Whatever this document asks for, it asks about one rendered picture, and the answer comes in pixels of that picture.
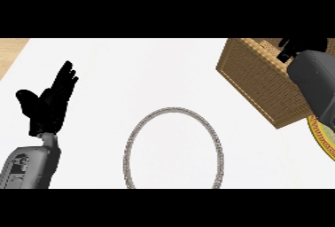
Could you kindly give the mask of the brown wicker basket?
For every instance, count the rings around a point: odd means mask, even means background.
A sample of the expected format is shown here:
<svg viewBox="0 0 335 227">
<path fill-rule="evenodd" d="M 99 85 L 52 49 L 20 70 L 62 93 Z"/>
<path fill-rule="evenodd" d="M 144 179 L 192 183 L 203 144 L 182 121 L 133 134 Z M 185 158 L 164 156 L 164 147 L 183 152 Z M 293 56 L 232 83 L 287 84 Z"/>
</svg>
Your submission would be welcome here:
<svg viewBox="0 0 335 227">
<path fill-rule="evenodd" d="M 254 105 L 275 128 L 315 115 L 278 55 L 282 38 L 231 38 L 226 40 L 216 70 Z M 325 53 L 335 56 L 335 39 L 328 39 Z"/>
</svg>

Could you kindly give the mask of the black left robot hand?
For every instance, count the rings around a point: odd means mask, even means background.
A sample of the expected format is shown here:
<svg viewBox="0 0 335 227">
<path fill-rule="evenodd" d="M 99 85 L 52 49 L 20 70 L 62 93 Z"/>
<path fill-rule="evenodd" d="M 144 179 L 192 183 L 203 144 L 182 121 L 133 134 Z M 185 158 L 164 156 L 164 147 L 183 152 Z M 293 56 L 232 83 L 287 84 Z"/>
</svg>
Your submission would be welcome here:
<svg viewBox="0 0 335 227">
<path fill-rule="evenodd" d="M 79 80 L 73 66 L 70 61 L 64 63 L 52 87 L 40 95 L 30 90 L 17 92 L 22 113 L 30 118 L 33 137 L 42 133 L 56 134 L 64 126 L 68 102 Z"/>
</svg>

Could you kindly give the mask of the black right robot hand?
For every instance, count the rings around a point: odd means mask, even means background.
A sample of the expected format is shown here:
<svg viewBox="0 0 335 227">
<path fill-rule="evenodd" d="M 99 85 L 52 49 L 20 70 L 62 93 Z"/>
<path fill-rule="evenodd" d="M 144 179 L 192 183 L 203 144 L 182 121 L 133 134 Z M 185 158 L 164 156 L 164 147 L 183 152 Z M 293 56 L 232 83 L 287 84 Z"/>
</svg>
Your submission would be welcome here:
<svg viewBox="0 0 335 227">
<path fill-rule="evenodd" d="M 279 46 L 284 47 L 284 50 L 278 55 L 278 59 L 285 63 L 290 58 L 296 57 L 306 50 L 325 52 L 328 49 L 328 39 L 324 37 L 284 38 Z"/>
</svg>

